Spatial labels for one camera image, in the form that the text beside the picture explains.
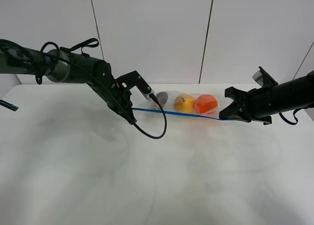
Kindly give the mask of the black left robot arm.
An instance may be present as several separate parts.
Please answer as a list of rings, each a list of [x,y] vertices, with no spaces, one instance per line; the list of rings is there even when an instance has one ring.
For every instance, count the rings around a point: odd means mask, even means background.
[[[0,72],[33,75],[39,85],[43,83],[43,77],[54,83],[85,83],[113,112],[134,124],[136,119],[131,108],[130,94],[123,90],[112,75],[111,65],[84,52],[75,53],[76,50],[95,48],[98,45],[98,39],[91,38],[71,48],[46,42],[40,50],[33,50],[2,39]]]

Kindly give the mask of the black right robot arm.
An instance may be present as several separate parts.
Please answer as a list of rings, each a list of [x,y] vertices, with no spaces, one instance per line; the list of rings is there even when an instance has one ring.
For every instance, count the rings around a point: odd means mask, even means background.
[[[225,97],[233,102],[219,112],[219,118],[232,119],[249,123],[262,122],[272,124],[271,116],[279,114],[282,120],[290,125],[295,122],[287,120],[283,113],[313,108],[314,106],[314,73],[278,84],[262,67],[253,75],[253,80],[261,87],[248,92],[229,87],[225,90]]]

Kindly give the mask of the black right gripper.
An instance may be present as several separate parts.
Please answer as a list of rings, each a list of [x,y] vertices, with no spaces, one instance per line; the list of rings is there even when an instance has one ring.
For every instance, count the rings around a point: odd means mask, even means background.
[[[233,102],[219,112],[220,119],[237,119],[243,122],[261,122],[264,125],[272,124],[269,104],[270,94],[264,88],[242,91],[229,87],[225,89],[224,96]]]

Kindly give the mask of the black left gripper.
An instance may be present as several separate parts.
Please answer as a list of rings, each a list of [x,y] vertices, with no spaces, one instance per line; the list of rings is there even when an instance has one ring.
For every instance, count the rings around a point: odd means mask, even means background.
[[[101,86],[94,83],[89,83],[89,87],[107,104],[110,110],[123,117],[129,124],[136,123],[134,117],[130,98],[122,97],[121,92],[117,86],[104,90]]]

